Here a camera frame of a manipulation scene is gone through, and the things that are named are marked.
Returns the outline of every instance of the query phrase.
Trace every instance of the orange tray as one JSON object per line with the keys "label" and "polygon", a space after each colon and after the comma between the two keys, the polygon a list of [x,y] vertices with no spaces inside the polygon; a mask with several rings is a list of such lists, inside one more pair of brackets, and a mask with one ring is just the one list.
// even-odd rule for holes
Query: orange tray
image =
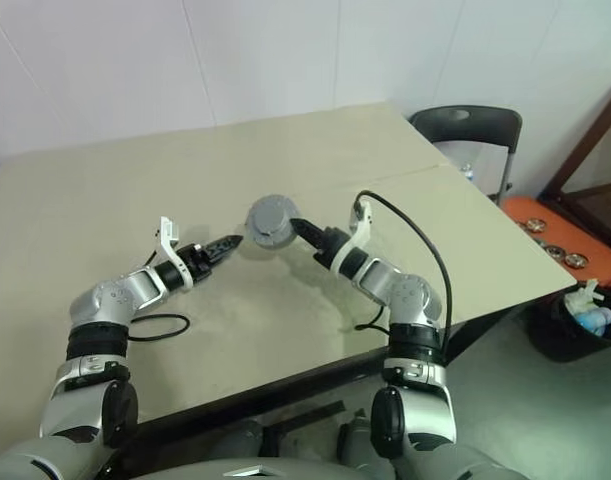
{"label": "orange tray", "polygon": [[533,198],[510,197],[503,202],[503,211],[512,220],[525,223],[530,218],[547,222],[543,233],[532,234],[545,242],[558,245],[567,253],[580,253],[589,259],[587,267],[575,270],[565,263],[561,265],[579,281],[598,279],[601,285],[611,286],[611,248],[600,240],[552,212]]}

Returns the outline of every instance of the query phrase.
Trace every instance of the gray floor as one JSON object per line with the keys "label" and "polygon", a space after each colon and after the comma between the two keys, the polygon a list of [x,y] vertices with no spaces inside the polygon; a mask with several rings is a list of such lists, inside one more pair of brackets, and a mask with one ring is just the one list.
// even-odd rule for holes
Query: gray floor
{"label": "gray floor", "polygon": [[[610,480],[611,349],[553,363],[531,346],[524,321],[497,325],[450,365],[459,441],[533,480]],[[366,379],[309,402],[342,398],[348,414],[291,434],[284,453],[333,458],[338,424],[369,411],[379,386]]]}

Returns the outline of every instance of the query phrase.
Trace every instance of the white wall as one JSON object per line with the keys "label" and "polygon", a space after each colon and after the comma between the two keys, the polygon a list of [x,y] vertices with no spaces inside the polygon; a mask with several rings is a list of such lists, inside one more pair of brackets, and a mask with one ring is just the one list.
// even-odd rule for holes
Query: white wall
{"label": "white wall", "polygon": [[535,193],[611,88],[611,0],[0,0],[0,161],[379,100],[510,106]]}

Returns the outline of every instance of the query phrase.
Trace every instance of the black folding chair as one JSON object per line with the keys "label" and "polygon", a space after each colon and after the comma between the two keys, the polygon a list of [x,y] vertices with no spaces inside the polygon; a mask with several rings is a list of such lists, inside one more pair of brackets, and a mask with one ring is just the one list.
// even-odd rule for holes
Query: black folding chair
{"label": "black folding chair", "polygon": [[523,123],[517,112],[507,108],[452,105],[421,110],[409,122],[431,143],[460,140],[507,147],[500,189],[490,195],[500,205],[509,188],[509,173]]}

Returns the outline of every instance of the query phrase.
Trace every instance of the gray cylindrical object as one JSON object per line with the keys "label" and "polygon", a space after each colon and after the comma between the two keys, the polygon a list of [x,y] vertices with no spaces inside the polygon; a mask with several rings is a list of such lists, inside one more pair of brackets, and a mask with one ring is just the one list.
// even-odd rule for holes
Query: gray cylindrical object
{"label": "gray cylindrical object", "polygon": [[283,248],[296,238],[290,220],[299,216],[298,208],[289,198],[268,195],[252,205],[245,227],[257,245],[268,249]]}

